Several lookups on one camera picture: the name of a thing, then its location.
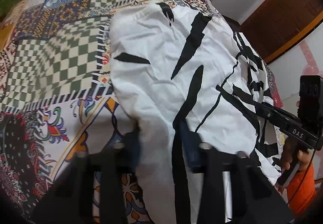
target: orange fabric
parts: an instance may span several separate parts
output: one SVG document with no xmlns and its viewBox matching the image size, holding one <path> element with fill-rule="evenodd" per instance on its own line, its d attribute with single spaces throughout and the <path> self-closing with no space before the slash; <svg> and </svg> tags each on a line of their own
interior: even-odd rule
<svg viewBox="0 0 323 224">
<path fill-rule="evenodd" d="M 290 200 L 296 192 L 300 182 L 304 177 L 304 174 L 305 171 L 296 173 L 293 179 L 290 181 L 287 187 L 288 200 Z M 297 191 L 296 195 L 289 203 L 289 207 L 296 217 L 304 212 L 306 207 L 310 204 L 314 195 L 314 168 L 311 164 L 302 185 L 299 187 L 299 190 Z"/>
</svg>

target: bed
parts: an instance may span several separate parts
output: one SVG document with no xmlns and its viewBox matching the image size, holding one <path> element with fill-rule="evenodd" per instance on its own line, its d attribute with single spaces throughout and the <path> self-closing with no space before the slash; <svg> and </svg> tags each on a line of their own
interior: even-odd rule
<svg viewBox="0 0 323 224">
<path fill-rule="evenodd" d="M 23 0 L 4 20 L 10 35 L 0 56 L 0 183 L 24 218 L 76 152 L 98 153 L 133 130 L 110 78 L 111 19 L 129 7 L 159 3 L 222 19 L 210 0 Z M 267 93 L 281 108 L 274 76 L 262 64 Z M 273 165 L 282 151 L 277 129 L 274 135 L 277 153 L 266 157 Z M 166 223 L 150 217 L 135 173 L 123 174 L 121 182 L 128 223 Z M 96 222 L 99 207 L 96 172 Z"/>
</svg>

